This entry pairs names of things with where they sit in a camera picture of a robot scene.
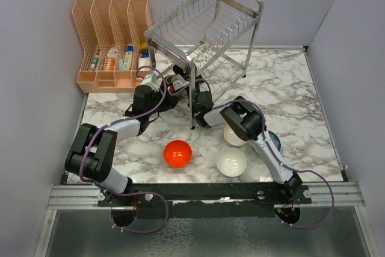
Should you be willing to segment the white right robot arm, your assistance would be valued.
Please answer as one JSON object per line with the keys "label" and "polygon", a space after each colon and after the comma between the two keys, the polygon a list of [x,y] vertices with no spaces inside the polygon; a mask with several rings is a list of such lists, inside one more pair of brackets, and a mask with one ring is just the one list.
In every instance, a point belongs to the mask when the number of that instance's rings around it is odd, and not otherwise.
{"label": "white right robot arm", "polygon": [[226,123],[238,138],[252,146],[267,166],[277,186],[276,196],[282,203],[291,203],[298,196],[302,180],[294,169],[290,169],[275,147],[266,127],[262,109],[242,96],[225,104],[214,106],[212,94],[201,91],[192,101],[196,123],[208,128]]}

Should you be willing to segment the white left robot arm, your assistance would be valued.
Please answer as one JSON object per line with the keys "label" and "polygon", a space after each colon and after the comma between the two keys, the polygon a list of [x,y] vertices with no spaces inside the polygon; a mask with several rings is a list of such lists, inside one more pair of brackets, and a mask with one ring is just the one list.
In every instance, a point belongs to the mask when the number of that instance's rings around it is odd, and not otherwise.
{"label": "white left robot arm", "polygon": [[109,191],[121,206],[131,202],[133,191],[132,179],[112,165],[116,145],[141,135],[152,115],[173,108],[167,104],[171,95],[164,76],[152,66],[146,68],[150,72],[135,89],[133,103],[124,116],[102,126],[81,124],[64,163],[65,171]]}

